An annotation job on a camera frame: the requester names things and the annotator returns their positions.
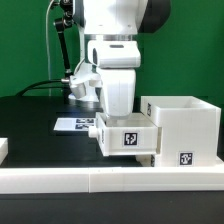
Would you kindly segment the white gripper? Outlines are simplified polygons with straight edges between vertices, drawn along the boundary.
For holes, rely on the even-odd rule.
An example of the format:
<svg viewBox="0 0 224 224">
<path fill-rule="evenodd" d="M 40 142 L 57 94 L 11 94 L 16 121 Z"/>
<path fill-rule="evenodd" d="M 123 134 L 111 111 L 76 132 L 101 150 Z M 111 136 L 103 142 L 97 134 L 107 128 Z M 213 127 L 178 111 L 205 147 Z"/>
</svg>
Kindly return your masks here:
<svg viewBox="0 0 224 224">
<path fill-rule="evenodd" d="M 88 60 L 102 83 L 101 103 L 108 118 L 127 118 L 133 109 L 141 55 L 136 41 L 97 41 L 88 45 Z"/>
</svg>

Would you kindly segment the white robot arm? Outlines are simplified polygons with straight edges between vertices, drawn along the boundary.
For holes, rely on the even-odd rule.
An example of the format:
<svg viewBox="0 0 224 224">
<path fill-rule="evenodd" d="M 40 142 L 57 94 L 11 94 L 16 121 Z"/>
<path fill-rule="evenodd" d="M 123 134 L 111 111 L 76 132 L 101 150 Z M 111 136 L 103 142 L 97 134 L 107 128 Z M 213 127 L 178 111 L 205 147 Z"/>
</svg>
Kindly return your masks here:
<svg viewBox="0 0 224 224">
<path fill-rule="evenodd" d="M 76 99 L 99 102 L 109 119 L 132 113 L 141 54 L 135 37 L 168 20 L 171 0 L 73 0 L 81 61 L 70 78 Z"/>
</svg>

